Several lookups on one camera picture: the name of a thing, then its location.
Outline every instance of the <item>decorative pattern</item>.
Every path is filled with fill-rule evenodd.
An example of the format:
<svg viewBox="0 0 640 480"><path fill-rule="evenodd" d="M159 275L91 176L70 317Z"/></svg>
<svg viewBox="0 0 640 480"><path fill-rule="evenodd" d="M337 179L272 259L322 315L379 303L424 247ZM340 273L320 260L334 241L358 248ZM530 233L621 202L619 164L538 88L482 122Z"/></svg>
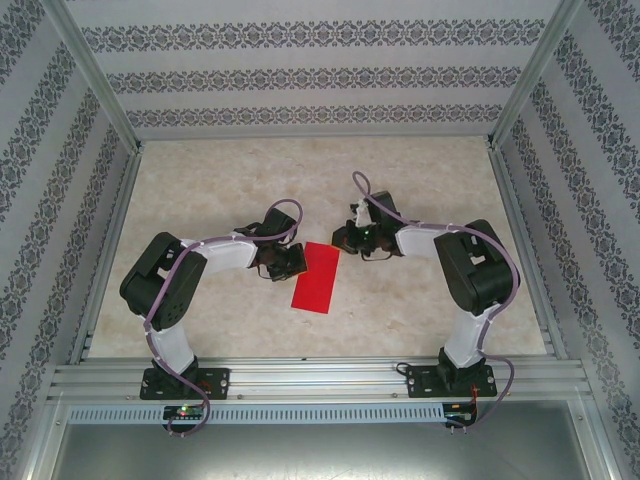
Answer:
<svg viewBox="0 0 640 480"><path fill-rule="evenodd" d="M629 0L588 0L589 9L627 62L633 79L640 81L640 15Z"/></svg>
<svg viewBox="0 0 640 480"><path fill-rule="evenodd" d="M28 428L29 419L33 414L33 406L37 400L38 391L42 385L42 377L45 373L47 362L51 357L51 349L58 335L69 292L72 289L73 280L80 265L118 143L118 135L115 129L110 127L96 160L87 191L78 211L78 217L67 243L67 248L62 255L62 262L56 275L53 292L49 296L47 307L38 326L35 343L31 347L30 360L26 363L26 371L20 379L20 390L16 392L16 401L9 410L9 422L4 425L4 435L0 439L0 445L2 445L2 448L0 448L0 478L12 478L12 470L18 459L17 454L25 440L24 435ZM120 185L122 185L124 171L123 169L118 191ZM111 206L109 222L114 208L115 201Z"/></svg>
<svg viewBox="0 0 640 480"><path fill-rule="evenodd" d="M134 128L315 123L493 122L501 105L370 105L128 111Z"/></svg>
<svg viewBox="0 0 640 480"><path fill-rule="evenodd" d="M44 18L38 0L15 0L0 21L0 85L4 85Z"/></svg>
<svg viewBox="0 0 640 480"><path fill-rule="evenodd" d="M83 28L95 53L380 45L533 45L544 20L369 20Z"/></svg>
<svg viewBox="0 0 640 480"><path fill-rule="evenodd" d="M573 35L568 34L562 39L555 57L582 111L587 115L591 130L597 135L600 148L618 177L618 183L623 185L625 197L631 200L630 205L635 210L636 219L640 221L640 164L637 147L631 143L627 129L616 115Z"/></svg>
<svg viewBox="0 0 640 480"><path fill-rule="evenodd" d="M61 42L47 70L29 101L29 107L14 130L8 148L0 158L0 224L11 208L16 191L22 184L26 168L40 144L42 135L58 106L62 92L67 87L76 67L67 47Z"/></svg>
<svg viewBox="0 0 640 480"><path fill-rule="evenodd" d="M591 294L584 283L580 265L575 260L573 246L567 236L564 223L553 200L549 184L540 166L531 138L521 117L511 130L521 161L527 173L531 189L535 193L538 210L547 228L547 235L555 251L556 261L565 282L569 300L573 304L576 319L583 331L586 347L606 394L607 405L612 412L612 420L617 426L618 436L624 445L624 452L631 460L631 468L640 476L640 425L638 416L632 411L633 403L625 392L626 385L620 380L620 369L614 362L612 347L603 333L603 326L593 308ZM513 176L507 163L507 170Z"/></svg>
<svg viewBox="0 0 640 480"><path fill-rule="evenodd" d="M299 68L107 75L116 94L327 88L513 87L518 67Z"/></svg>
<svg viewBox="0 0 640 480"><path fill-rule="evenodd" d="M53 174L38 203L35 220L29 225L25 243L20 247L20 258L9 274L4 297L0 300L0 360L4 360L12 332L22 315L22 307L31 291L33 280L49 243L51 232L73 179L80 155L100 109L100 103L89 90L78 109L75 120L62 146Z"/></svg>
<svg viewBox="0 0 640 480"><path fill-rule="evenodd" d="M591 187L587 170L578 158L578 152L544 82L538 82L533 89L531 101L568 182L571 196L581 213L589 239L600 259L600 266L604 269L604 276L609 282L609 289L615 295L616 305L622 310L622 320L627 323L627 332L635 339L635 348L640 349L640 288L633 283L629 265L621 256L622 250L618 248L618 241L607 223L607 216L600 208L600 201Z"/></svg>

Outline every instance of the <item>metal strip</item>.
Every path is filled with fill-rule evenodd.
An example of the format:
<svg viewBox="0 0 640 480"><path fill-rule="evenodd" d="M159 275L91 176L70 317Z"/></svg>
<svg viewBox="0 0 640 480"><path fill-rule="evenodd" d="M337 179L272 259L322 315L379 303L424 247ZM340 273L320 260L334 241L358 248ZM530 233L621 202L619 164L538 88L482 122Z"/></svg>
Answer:
<svg viewBox="0 0 640 480"><path fill-rule="evenodd" d="M553 314L553 308L546 293L542 275L535 261L536 256L531 246L531 240L527 233L524 217L518 208L518 201L506 171L504 158L502 158L502 153L499 149L489 148L488 153L491 166L493 167L493 173L496 177L496 183L498 184L498 190L502 197L502 203L504 204L504 209L507 214L507 220L509 221L509 226L511 227L513 239L516 244L516 250L520 257L523 274L527 280L533 308L536 311L538 321L548 329L556 357L559 359L567 359L569 356L564 348L557 319Z"/></svg>
<svg viewBox="0 0 640 480"><path fill-rule="evenodd" d="M96 323L98 322L98 315L100 314L100 308L102 307L104 292L107 289L111 266L113 265L113 259L116 256L116 248L118 247L118 241L120 240L124 220L127 215L127 210L129 209L129 202L131 201L131 195L133 194L133 187L136 182L141 159L142 151L140 150L132 154L128 162L129 164L127 165L127 171L125 172L124 185L122 186L120 196L117 200L118 203L116 205L113 221L111 222L109 233L105 240L105 249L100 257L98 269L96 271L96 281L93 284L93 288L89 294L89 299L87 300L87 313L82 319L80 329L78 330L78 336L76 337L76 343L73 346L73 352L70 359L70 363L72 364L77 364L82 361L87 334L90 330L95 329Z"/></svg>
<svg viewBox="0 0 640 480"><path fill-rule="evenodd" d="M158 425L163 423L161 405L76 406L71 409L71 425ZM320 425L355 423L444 422L441 403L397 405L215 405L208 424L215 425ZM193 425L197 420L177 420Z"/></svg>
<svg viewBox="0 0 640 480"><path fill-rule="evenodd" d="M231 369L229 398L223 404L376 404L463 402L469 398L410 399L406 379L395 371L399 361L436 364L435 358L353 360L241 360L199 359L202 367ZM549 360L549 357L515 357L516 377L507 400L574 399L591 396L582 363ZM500 390L509 376L508 368L491 363ZM83 362L59 366L49 390L48 401L67 404L148 405L138 395L147 361L132 363Z"/></svg>
<svg viewBox="0 0 640 480"><path fill-rule="evenodd" d="M558 4L491 132L493 145L501 145L509 135L522 106L582 3L582 0L561 0Z"/></svg>
<svg viewBox="0 0 640 480"><path fill-rule="evenodd" d="M27 464L22 474L17 475L16 478L22 480L50 480L53 478L69 414L69 407L60 403L44 406L33 443L28 450Z"/></svg>
<svg viewBox="0 0 640 480"><path fill-rule="evenodd" d="M43 0L42 6L73 55L93 93L105 109L118 136L125 143L127 151L134 152L139 144L138 138L84 35L69 13L65 0Z"/></svg>
<svg viewBox="0 0 640 480"><path fill-rule="evenodd" d="M577 399L567 404L591 478L622 479L595 400Z"/></svg>

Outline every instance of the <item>patterned wallpaper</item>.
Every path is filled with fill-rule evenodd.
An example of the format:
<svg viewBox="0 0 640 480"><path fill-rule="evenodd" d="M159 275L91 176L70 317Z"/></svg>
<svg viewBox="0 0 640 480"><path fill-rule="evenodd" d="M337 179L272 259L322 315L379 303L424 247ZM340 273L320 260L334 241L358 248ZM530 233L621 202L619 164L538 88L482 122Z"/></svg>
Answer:
<svg viewBox="0 0 640 480"><path fill-rule="evenodd" d="M128 152L42 6L0 6L0 479L88 300Z"/></svg>
<svg viewBox="0 0 640 480"><path fill-rule="evenodd" d="M69 1L141 139L487 134L558 0Z"/></svg>
<svg viewBox="0 0 640 480"><path fill-rule="evenodd" d="M564 341L640 478L640 12L588 1L502 145Z"/></svg>

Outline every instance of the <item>black mounting bracket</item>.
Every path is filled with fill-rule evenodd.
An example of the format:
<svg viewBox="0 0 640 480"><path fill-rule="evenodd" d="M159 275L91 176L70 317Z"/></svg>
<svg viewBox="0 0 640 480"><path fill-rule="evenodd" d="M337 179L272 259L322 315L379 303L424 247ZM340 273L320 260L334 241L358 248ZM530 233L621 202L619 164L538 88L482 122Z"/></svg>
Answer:
<svg viewBox="0 0 640 480"><path fill-rule="evenodd" d="M167 382L166 374L160 368L147 368L140 387L141 400L199 400L200 395L190 388L179 387ZM229 392L231 370L228 368L198 368L193 380L209 397L209 400L226 400Z"/></svg>
<svg viewBox="0 0 640 480"><path fill-rule="evenodd" d="M477 397L495 397L498 394L493 369L483 365L476 375L447 386L438 373L437 365L406 365L400 371L407 378L409 398L471 397L476 389Z"/></svg>

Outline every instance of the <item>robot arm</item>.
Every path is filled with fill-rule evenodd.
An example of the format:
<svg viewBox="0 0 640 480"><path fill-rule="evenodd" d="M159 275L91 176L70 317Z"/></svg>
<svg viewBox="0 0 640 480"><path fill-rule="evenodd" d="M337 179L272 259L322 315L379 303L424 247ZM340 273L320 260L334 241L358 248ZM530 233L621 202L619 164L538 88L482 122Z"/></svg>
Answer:
<svg viewBox="0 0 640 480"><path fill-rule="evenodd" d="M372 197L397 213L388 192ZM438 375L450 391L456 384L468 381L485 363L478 344L489 316L511 293L513 276L506 260L478 236L404 226L366 199L352 205L351 210L355 218L334 232L334 246L359 253L363 259L377 248L390 256L439 258L458 310L453 332L438 356ZM476 220L467 227L499 243L487 221Z"/></svg>
<svg viewBox="0 0 640 480"><path fill-rule="evenodd" d="M259 240L289 231L296 222L276 208L272 208L262 223L253 223L237 229L219 241L193 248L175 271L173 280L151 320L149 335L158 356L174 372L194 383L197 376L197 358L188 344L183 324L184 317L198 283L203 275L235 268L266 266L272 281L285 280L306 271L301 244L289 245L293 234L281 240ZM156 235L144 253L127 274L120 286L120 296L129 309L146 318L165 281L161 271L169 271L178 256L193 240L180 240L163 232ZM189 392L187 386L165 371L154 360L154 368L173 389Z"/></svg>

